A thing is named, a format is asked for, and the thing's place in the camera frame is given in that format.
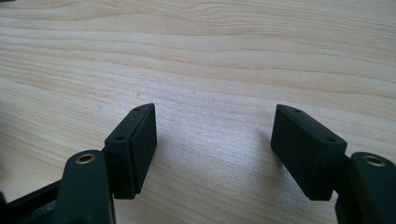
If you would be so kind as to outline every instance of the screw hole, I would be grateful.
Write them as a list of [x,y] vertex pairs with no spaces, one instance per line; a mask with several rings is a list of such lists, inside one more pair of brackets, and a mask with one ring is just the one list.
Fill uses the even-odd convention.
[[95,158],[96,158],[96,156],[94,154],[91,154],[91,153],[90,154],[85,154],[85,155],[79,156],[76,159],[76,163],[78,163],[78,164],[86,164],[86,163],[89,163],[91,161],[94,161]]
[[117,138],[116,138],[116,140],[117,141],[123,141],[123,140],[125,140],[125,136],[118,136]]
[[326,141],[328,141],[328,142],[335,142],[335,139],[333,139],[333,138],[326,138]]
[[379,166],[379,167],[386,166],[385,162],[377,157],[365,156],[363,158],[366,160],[367,163],[369,163],[373,166]]

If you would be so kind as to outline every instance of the light wood surface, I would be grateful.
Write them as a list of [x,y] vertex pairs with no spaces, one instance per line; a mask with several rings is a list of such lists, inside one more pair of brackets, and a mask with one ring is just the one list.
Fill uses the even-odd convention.
[[276,104],[396,162],[396,2],[0,3],[0,190],[8,201],[101,149],[154,103],[159,145],[119,223],[335,223],[272,149]]

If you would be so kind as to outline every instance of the black object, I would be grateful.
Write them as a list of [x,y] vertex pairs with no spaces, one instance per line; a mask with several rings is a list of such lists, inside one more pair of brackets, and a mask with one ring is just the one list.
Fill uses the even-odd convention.
[[12,203],[0,194],[0,223],[115,223],[112,195],[141,192],[157,146],[154,104],[132,110],[107,138],[105,148],[72,156],[62,180]]
[[305,114],[276,107],[271,147],[312,201],[339,195],[338,222],[396,223],[396,166],[385,158],[358,152],[345,155],[347,142]]

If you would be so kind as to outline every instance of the wood grain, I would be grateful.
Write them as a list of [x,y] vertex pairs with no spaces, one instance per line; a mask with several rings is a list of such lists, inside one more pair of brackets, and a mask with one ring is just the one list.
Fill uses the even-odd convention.
[[62,176],[135,106],[159,145],[119,223],[335,223],[270,148],[276,104],[396,162],[396,2],[0,4],[0,190]]

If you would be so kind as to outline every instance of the wooden table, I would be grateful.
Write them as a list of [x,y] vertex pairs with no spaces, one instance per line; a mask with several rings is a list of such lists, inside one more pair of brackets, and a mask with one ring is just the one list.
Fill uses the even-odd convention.
[[396,162],[396,2],[0,3],[0,190],[101,149],[155,103],[159,145],[119,223],[335,223],[270,148],[277,104]]

